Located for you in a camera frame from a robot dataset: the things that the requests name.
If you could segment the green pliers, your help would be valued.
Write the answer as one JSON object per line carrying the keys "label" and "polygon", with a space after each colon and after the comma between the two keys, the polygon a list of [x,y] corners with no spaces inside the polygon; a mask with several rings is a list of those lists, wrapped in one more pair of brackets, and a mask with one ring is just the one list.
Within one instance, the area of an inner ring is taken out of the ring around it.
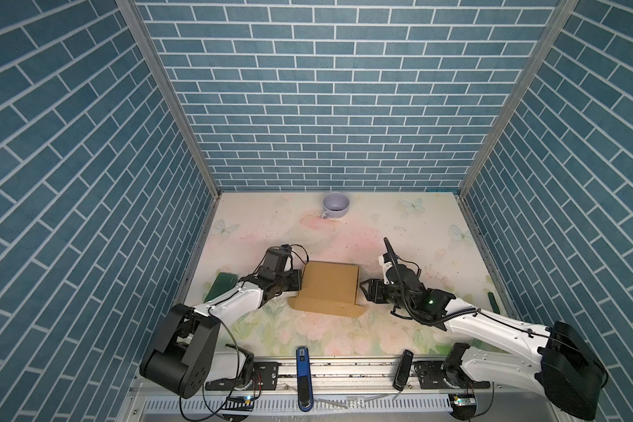
{"label": "green pliers", "polygon": [[500,311],[500,307],[499,307],[499,303],[497,301],[496,295],[494,295],[493,292],[488,292],[487,293],[487,297],[490,303],[490,306],[492,308],[492,311],[497,314],[500,315],[501,311]]}

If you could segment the lavender ceramic cup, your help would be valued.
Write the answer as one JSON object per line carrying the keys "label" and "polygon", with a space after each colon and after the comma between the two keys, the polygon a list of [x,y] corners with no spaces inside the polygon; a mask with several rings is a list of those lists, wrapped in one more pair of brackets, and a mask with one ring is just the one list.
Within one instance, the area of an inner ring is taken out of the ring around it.
{"label": "lavender ceramic cup", "polygon": [[327,193],[322,200],[323,219],[339,219],[346,215],[351,204],[351,200],[344,193]]}

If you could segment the black handheld device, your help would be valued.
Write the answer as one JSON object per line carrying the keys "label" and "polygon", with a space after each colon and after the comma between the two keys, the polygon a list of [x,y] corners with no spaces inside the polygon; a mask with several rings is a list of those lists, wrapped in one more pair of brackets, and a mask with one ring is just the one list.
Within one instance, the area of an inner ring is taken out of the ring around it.
{"label": "black handheld device", "polygon": [[403,391],[408,383],[408,379],[411,372],[411,365],[413,365],[414,353],[410,350],[404,350],[401,354],[401,360],[397,366],[397,371],[393,378],[392,386],[397,391]]}

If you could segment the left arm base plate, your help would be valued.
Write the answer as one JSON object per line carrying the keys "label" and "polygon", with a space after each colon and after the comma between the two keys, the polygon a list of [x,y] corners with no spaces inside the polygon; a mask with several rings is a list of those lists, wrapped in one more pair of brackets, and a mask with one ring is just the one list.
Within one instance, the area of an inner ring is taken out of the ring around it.
{"label": "left arm base plate", "polygon": [[279,362],[254,362],[252,367],[242,370],[240,376],[231,378],[211,378],[205,383],[207,391],[236,390],[276,390],[279,378]]}

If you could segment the aluminium front rail frame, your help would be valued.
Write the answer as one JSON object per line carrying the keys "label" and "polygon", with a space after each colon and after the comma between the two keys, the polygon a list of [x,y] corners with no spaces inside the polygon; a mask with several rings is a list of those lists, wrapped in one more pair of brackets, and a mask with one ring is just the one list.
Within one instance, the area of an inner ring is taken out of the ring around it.
{"label": "aluminium front rail frame", "polygon": [[[297,395],[296,363],[292,358],[269,358],[259,362],[279,362],[279,378],[276,390],[251,389],[257,400],[270,395]],[[499,383],[485,390],[422,390],[416,375],[411,375],[403,391],[392,386],[398,360],[387,358],[314,358],[311,361],[313,397],[321,395],[376,396],[376,395],[420,395],[454,394],[473,395],[478,401],[477,408],[458,407],[451,413],[349,413],[314,415],[309,412],[299,416],[240,416],[221,414],[205,416],[216,421],[461,421],[467,420],[467,411],[474,411],[476,421],[569,421],[571,416],[559,411],[545,398]],[[186,400],[200,398],[205,405],[214,400],[221,403],[226,394],[223,391],[207,391]],[[118,416],[119,421],[187,421],[184,411],[176,415],[144,415],[145,402],[152,398],[177,398],[176,395],[142,377],[137,378],[125,399]]]}

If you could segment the blue black handheld tool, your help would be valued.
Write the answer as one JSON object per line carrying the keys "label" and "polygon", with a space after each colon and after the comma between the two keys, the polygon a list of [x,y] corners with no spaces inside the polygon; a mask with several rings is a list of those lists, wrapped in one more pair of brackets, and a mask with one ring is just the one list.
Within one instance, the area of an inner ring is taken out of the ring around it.
{"label": "blue black handheld tool", "polygon": [[304,413],[310,411],[314,404],[311,381],[311,363],[309,362],[309,349],[300,346],[296,350],[296,385],[298,395],[298,407]]}

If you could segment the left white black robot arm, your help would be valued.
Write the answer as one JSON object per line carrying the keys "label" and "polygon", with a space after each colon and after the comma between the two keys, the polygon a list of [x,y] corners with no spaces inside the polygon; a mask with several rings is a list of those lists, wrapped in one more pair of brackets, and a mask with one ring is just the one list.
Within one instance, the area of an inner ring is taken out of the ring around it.
{"label": "left white black robot arm", "polygon": [[253,353],[236,342],[218,352],[219,334],[275,297],[301,289],[302,271],[293,257],[289,244],[270,247],[257,268],[226,292],[193,307],[174,305],[152,336],[140,376],[181,398],[208,383],[232,390],[247,386],[253,379]]}

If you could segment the green rectangular block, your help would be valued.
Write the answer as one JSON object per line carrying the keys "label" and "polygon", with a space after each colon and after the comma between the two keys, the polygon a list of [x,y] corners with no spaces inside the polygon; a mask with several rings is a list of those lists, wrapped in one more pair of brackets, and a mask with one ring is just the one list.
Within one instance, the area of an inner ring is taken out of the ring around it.
{"label": "green rectangular block", "polygon": [[209,302],[233,290],[237,286],[238,280],[239,277],[236,274],[219,273],[203,302]]}

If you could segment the brown cardboard box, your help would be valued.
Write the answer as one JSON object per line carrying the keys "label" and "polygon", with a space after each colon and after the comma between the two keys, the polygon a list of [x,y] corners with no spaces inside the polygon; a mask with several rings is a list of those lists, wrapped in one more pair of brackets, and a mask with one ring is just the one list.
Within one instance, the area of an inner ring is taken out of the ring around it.
{"label": "brown cardboard box", "polygon": [[296,311],[359,318],[366,310],[356,302],[359,272],[354,264],[311,261],[304,268],[301,290],[288,298],[288,306]]}

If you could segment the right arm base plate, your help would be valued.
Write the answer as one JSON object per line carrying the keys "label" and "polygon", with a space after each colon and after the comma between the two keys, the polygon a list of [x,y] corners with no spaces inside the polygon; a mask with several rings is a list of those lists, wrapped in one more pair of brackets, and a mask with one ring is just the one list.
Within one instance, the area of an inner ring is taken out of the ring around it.
{"label": "right arm base plate", "polygon": [[489,382],[474,381],[466,375],[459,359],[418,360],[413,369],[420,381],[422,390],[485,390],[490,388]]}

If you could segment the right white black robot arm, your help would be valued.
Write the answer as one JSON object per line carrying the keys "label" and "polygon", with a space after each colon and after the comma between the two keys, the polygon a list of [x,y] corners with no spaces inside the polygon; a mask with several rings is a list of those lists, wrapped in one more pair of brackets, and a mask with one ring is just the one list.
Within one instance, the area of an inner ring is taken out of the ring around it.
{"label": "right white black robot arm", "polygon": [[488,352],[454,344],[441,364],[449,386],[504,384],[538,393],[574,418],[594,420],[608,371],[571,325],[535,325],[487,311],[425,287],[416,272],[392,261],[383,262],[383,278],[362,281],[360,290],[369,302],[390,304],[392,316],[494,346]]}

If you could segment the right green controller board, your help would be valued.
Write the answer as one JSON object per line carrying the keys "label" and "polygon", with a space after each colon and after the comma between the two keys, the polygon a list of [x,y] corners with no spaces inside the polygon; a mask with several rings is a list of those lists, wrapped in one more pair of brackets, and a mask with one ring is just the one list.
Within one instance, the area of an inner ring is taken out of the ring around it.
{"label": "right green controller board", "polygon": [[453,408],[468,407],[477,408],[478,401],[473,395],[454,394],[449,396],[451,406]]}

